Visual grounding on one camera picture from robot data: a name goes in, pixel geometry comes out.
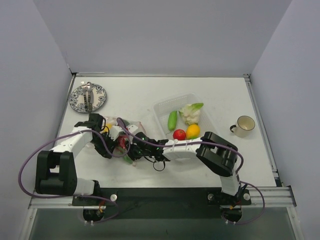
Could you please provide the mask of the red fake dragon fruit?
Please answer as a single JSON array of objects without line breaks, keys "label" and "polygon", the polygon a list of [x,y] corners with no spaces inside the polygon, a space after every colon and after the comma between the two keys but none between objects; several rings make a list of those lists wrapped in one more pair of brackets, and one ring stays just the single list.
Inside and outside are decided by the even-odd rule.
[{"label": "red fake dragon fruit", "polygon": [[[120,153],[120,154],[124,154],[127,151],[127,143],[128,143],[128,138],[124,135],[119,136],[117,138],[117,147],[116,150]],[[129,164],[132,165],[133,161],[130,159],[130,157],[126,154],[125,156],[123,156],[123,159]]]}]

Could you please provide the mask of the white fake cauliflower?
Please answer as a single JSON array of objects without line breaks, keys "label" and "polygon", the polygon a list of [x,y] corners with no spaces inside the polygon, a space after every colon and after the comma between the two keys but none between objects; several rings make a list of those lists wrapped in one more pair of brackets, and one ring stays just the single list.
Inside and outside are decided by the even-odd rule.
[{"label": "white fake cauliflower", "polygon": [[179,111],[179,116],[186,125],[198,124],[201,115],[202,102],[186,104]]}]

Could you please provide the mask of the dark green fake avocado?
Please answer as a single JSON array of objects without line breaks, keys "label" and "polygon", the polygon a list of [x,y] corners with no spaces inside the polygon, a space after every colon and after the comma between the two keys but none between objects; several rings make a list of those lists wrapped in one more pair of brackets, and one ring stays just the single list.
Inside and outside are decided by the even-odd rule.
[{"label": "dark green fake avocado", "polygon": [[125,119],[122,119],[121,121],[126,127],[131,125],[131,123]]}]

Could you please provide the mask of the clear zip top bag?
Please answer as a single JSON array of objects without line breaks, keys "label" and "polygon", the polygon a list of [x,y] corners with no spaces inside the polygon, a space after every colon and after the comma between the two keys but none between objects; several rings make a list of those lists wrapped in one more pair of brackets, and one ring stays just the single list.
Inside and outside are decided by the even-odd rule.
[{"label": "clear zip top bag", "polygon": [[[146,131],[145,131],[145,128],[143,127],[142,123],[140,121],[128,121],[131,123],[131,125],[137,125],[140,129],[140,132],[146,134]],[[108,135],[109,136],[109,133],[108,132],[102,132],[104,127],[105,127],[105,124],[112,124],[113,126],[119,126],[118,122],[117,122],[117,119],[115,117],[106,117],[105,120],[103,120],[103,123],[102,123],[102,130],[99,132],[101,135]],[[132,136],[128,136],[124,130],[122,129],[123,133],[121,133],[119,136],[125,136],[127,137],[128,139],[128,143],[126,144],[126,149],[128,148],[129,146],[129,143],[132,144],[133,142],[133,137]],[[116,151],[117,154],[121,154],[119,153],[117,150],[116,150],[116,147],[118,146],[118,139],[115,140],[115,149],[114,151]]]}]

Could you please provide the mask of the white plastic basket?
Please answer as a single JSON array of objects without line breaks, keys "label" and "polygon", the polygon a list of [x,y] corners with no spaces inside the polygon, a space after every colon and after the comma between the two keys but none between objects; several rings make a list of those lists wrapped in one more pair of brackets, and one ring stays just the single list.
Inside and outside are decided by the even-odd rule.
[{"label": "white plastic basket", "polygon": [[161,136],[164,138],[173,139],[174,131],[170,130],[168,125],[171,124],[169,121],[170,115],[174,112],[177,115],[176,129],[186,131],[190,125],[197,124],[200,136],[203,136],[205,132],[220,134],[203,101],[194,93],[186,93],[160,100],[153,105],[153,114],[161,131]]}]

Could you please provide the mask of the yellow fake lemon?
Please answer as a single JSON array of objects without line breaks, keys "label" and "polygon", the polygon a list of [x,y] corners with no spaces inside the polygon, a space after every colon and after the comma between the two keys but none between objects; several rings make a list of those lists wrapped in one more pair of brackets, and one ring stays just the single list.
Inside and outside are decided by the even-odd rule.
[{"label": "yellow fake lemon", "polygon": [[201,130],[200,127],[197,124],[191,124],[188,126],[186,130],[186,139],[192,140],[196,139],[200,136]]}]

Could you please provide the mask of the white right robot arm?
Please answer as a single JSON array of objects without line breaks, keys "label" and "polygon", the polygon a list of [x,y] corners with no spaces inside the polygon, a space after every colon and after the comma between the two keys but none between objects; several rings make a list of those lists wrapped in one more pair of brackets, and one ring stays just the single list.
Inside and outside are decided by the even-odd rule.
[{"label": "white right robot arm", "polygon": [[157,162],[198,159],[220,177],[221,197],[225,203],[233,204],[240,197],[238,172],[244,158],[234,144],[213,132],[207,131],[202,137],[191,140],[155,140],[139,132],[132,137],[128,156],[133,161],[144,157]]}]

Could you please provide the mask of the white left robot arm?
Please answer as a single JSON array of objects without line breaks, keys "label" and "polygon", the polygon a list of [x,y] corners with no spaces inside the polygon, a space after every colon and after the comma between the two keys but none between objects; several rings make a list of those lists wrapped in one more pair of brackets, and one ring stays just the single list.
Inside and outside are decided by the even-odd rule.
[{"label": "white left robot arm", "polygon": [[91,113],[87,121],[74,126],[73,135],[50,150],[42,150],[37,155],[35,191],[42,195],[73,196],[83,195],[91,206],[102,199],[99,182],[77,177],[75,157],[88,143],[92,143],[99,155],[110,159],[116,142],[107,133],[106,119]]}]

